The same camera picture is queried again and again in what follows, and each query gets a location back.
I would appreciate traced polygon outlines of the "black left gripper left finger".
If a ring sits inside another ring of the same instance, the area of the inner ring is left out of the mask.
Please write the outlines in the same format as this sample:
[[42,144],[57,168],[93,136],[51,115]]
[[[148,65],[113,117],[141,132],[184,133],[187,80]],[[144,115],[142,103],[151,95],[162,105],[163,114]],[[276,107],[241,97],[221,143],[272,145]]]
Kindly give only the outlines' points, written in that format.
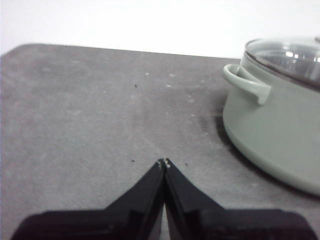
[[149,240],[159,238],[165,163],[159,159],[122,196],[103,209],[58,210],[30,215],[14,240]]

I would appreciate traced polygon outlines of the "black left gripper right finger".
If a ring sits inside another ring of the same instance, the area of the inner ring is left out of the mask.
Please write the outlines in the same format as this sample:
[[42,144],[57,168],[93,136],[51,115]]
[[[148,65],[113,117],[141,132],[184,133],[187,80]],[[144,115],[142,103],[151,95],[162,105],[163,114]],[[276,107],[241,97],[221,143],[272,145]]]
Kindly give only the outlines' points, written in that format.
[[300,214],[281,209],[223,208],[166,158],[164,202],[173,240],[315,240]]

